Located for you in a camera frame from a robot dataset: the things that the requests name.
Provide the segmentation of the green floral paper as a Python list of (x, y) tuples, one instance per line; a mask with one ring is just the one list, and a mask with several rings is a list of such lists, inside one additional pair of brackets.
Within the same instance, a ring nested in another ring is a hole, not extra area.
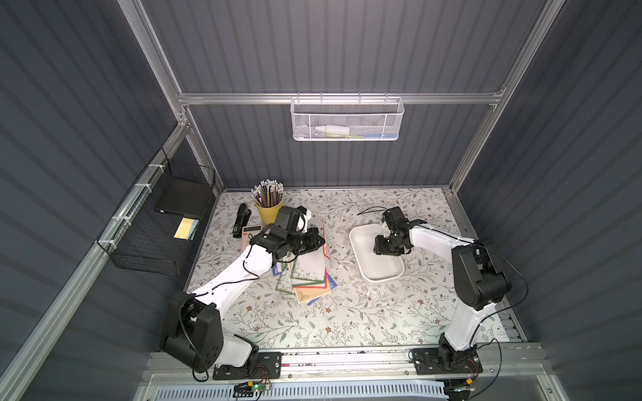
[(322, 248), (298, 256), (290, 267), (293, 287), (322, 286), (326, 277), (326, 262)]
[(297, 278), (292, 278), (291, 279), (291, 285), (292, 288), (312, 288), (312, 289), (321, 289), (321, 288), (328, 288), (329, 283), (327, 279), (327, 273), (324, 274), (324, 278), (322, 280), (304, 280), (304, 279), (297, 279)]
[(278, 277), (275, 290), (286, 295), (295, 294), (291, 281), (291, 269), (287, 265), (282, 265), (282, 271)]

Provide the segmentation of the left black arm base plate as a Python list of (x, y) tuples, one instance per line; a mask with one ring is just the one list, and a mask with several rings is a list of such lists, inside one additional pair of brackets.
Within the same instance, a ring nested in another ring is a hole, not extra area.
[(279, 379), (282, 368), (281, 352), (258, 352), (251, 354), (242, 367), (232, 365), (216, 365), (212, 379), (221, 380), (259, 380), (264, 376), (269, 379)]

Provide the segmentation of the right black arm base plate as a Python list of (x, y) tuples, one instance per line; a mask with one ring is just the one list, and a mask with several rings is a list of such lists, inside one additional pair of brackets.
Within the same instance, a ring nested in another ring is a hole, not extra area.
[(476, 349), (449, 351), (443, 348), (411, 349), (409, 357), (416, 373), (428, 374), (469, 374), (478, 376), (483, 366)]

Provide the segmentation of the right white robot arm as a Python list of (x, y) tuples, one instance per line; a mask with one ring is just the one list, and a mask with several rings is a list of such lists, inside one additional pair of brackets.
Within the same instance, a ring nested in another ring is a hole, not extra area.
[(475, 350), (479, 328), (498, 313), (497, 305), (512, 289), (503, 269), (481, 242), (428, 227), (421, 219), (411, 221), (399, 208), (384, 212), (381, 220), (389, 233), (376, 237), (375, 254), (397, 257), (419, 247), (451, 262), (458, 303), (441, 334), (438, 355), (443, 364), (466, 359)]

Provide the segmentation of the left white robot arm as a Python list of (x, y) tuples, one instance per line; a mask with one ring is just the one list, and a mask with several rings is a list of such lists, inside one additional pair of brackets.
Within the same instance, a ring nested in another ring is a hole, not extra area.
[(222, 319), (252, 282), (292, 255), (315, 252), (325, 244), (312, 213), (305, 207), (282, 207), (276, 220), (252, 236), (241, 255), (195, 292), (172, 296), (160, 349), (192, 372), (207, 374), (214, 365), (236, 369), (250, 365), (257, 346), (237, 335), (227, 335)]

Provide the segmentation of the beige stationery paper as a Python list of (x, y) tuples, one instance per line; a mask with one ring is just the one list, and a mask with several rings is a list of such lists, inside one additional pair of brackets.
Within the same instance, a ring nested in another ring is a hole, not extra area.
[(317, 287), (295, 287), (294, 294), (297, 298), (298, 304), (305, 304), (312, 302), (320, 297), (331, 294), (330, 287), (317, 288)]

